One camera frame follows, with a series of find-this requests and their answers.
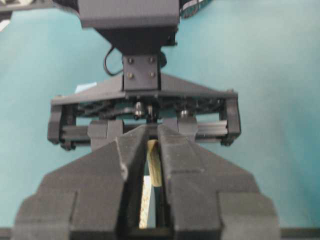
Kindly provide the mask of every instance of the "black linear rail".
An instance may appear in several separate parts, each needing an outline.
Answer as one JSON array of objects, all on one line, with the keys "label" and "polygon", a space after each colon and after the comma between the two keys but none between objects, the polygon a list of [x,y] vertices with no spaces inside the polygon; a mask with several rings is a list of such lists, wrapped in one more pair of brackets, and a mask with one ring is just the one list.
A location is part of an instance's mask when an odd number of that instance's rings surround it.
[{"label": "black linear rail", "polygon": [[[0,228],[0,240],[11,238],[10,228]],[[131,229],[121,240],[173,240],[170,228]],[[281,228],[283,240],[320,240],[320,228]]]},{"label": "black linear rail", "polygon": [[[127,133],[140,125],[138,124],[128,124],[124,125],[123,131]],[[150,123],[147,125],[149,127],[149,135],[151,139],[157,139],[157,123]],[[220,123],[198,123],[198,132],[196,134],[196,141],[198,143],[203,142],[219,142],[220,138],[228,134],[226,128],[227,122],[224,121]],[[72,141],[76,146],[83,146],[90,144],[90,138],[88,136],[88,126],[64,126],[61,132],[61,140]]]}]

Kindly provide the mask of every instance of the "black cable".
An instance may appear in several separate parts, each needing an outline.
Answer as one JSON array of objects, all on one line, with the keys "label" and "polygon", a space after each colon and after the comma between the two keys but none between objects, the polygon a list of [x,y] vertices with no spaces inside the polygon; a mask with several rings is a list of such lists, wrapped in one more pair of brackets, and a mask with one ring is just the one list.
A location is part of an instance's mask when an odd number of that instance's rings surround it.
[{"label": "black cable", "polygon": [[112,51],[115,49],[114,46],[111,46],[111,48],[109,49],[109,51],[106,53],[105,57],[104,57],[104,61],[103,61],[103,68],[104,68],[104,71],[106,72],[106,74],[108,74],[109,76],[115,76],[115,75],[118,75],[119,73],[121,73],[123,71],[122,70],[119,70],[115,73],[113,72],[110,72],[108,67],[107,67],[107,58],[109,57],[109,55],[112,53]]}]

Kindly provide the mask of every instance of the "teal background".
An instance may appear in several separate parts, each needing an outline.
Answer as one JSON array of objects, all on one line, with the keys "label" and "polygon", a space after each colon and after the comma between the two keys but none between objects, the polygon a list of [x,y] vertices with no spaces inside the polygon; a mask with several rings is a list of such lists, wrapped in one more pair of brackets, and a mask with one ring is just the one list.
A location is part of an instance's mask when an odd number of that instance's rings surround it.
[{"label": "teal background", "polygon": [[[164,72],[239,92],[241,137],[205,147],[253,172],[282,227],[320,227],[320,1],[216,0],[177,41]],[[0,227],[45,173],[89,152],[47,141],[50,99],[107,79],[109,46],[56,9],[14,13],[0,33]]]}]

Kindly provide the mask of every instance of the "screw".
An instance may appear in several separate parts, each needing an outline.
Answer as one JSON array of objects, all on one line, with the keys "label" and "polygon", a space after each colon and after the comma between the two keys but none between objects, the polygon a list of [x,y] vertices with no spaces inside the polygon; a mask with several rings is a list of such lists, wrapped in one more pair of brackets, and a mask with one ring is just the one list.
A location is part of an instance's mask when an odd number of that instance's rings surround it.
[{"label": "screw", "polygon": [[128,64],[130,64],[130,65],[131,65],[131,64],[133,64],[133,63],[134,63],[134,59],[133,59],[133,58],[131,58],[131,57],[130,57],[130,58],[128,58]]},{"label": "screw", "polygon": [[133,79],[134,78],[134,74],[132,72],[128,72],[126,74],[126,76],[128,77],[128,79]]},{"label": "screw", "polygon": [[152,71],[152,72],[149,72],[149,76],[150,76],[150,78],[154,78],[156,76],[156,74]]},{"label": "screw", "polygon": [[154,57],[150,57],[150,58],[149,58],[149,63],[150,63],[150,64],[153,64],[154,62],[155,62],[155,58],[154,58]]}]

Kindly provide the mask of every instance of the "gripper jaw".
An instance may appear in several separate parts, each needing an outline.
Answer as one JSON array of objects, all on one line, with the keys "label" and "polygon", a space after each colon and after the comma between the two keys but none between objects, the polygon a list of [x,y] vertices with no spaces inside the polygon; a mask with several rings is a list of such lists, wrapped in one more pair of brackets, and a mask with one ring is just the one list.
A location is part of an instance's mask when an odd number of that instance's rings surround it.
[{"label": "gripper jaw", "polygon": [[119,229],[138,227],[148,138],[138,127],[47,174],[22,203],[13,238],[116,239]]}]

